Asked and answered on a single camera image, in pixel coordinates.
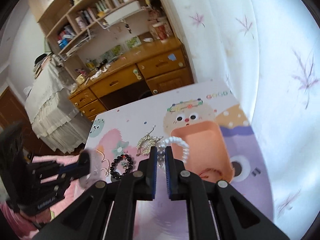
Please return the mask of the red white paper cup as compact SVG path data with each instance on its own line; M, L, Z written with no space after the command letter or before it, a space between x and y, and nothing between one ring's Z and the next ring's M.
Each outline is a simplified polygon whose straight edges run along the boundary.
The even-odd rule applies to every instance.
M160 40L166 40L168 38L167 32L165 30L165 25L163 22L158 22L152 25L155 29Z

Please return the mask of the wooden desk with drawers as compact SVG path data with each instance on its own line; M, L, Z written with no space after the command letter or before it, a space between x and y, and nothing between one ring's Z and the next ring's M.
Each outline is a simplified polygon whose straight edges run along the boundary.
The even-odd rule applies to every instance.
M93 121L105 111L193 83L184 45L172 37L121 55L106 72L80 85L69 100Z

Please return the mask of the brown wooden door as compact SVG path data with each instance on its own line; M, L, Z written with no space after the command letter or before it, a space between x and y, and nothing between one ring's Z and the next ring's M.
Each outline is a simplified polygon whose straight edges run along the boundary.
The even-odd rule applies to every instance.
M33 152L36 156L55 154L33 132L23 105L16 98L10 87L7 87L1 94L1 127L6 128L16 122L22 123L23 146L29 153Z

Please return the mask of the cartoon printed table mat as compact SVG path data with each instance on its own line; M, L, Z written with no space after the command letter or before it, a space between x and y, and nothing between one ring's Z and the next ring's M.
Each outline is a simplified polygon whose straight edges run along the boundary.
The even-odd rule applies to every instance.
M203 121L217 123L222 132L234 177L231 185L273 219L273 198L263 155L238 101L220 80L197 83L130 103L99 114L91 127L86 147L105 157L104 166L128 154L135 163L137 143L156 125L152 136L171 137L173 129ZM188 153L172 144L176 159L186 162Z

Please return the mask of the wooden bookshelf hutch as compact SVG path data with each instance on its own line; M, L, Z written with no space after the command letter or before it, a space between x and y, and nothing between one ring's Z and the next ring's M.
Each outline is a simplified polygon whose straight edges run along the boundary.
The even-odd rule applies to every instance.
M28 0L36 22L53 53L71 77L101 62L155 41L153 25L165 24L172 36L161 0Z

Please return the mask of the peach plastic tray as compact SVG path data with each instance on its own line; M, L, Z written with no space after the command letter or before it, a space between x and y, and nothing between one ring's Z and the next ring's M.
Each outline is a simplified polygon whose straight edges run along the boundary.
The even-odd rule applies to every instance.
M181 138L189 145L188 159L184 164L186 170L212 183L232 181L234 168L217 123L199 122L173 129L170 135Z

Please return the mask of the gold rhinestone hair clip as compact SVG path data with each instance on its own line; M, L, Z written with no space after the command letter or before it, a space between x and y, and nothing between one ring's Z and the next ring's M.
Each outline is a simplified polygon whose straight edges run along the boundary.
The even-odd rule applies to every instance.
M140 138L140 140L138 141L136 146L137 157L149 155L151 148L156 147L157 144L163 139L163 136L152 136L152 132L155 130L155 128L156 125L153 125L151 131L146 133L144 137Z

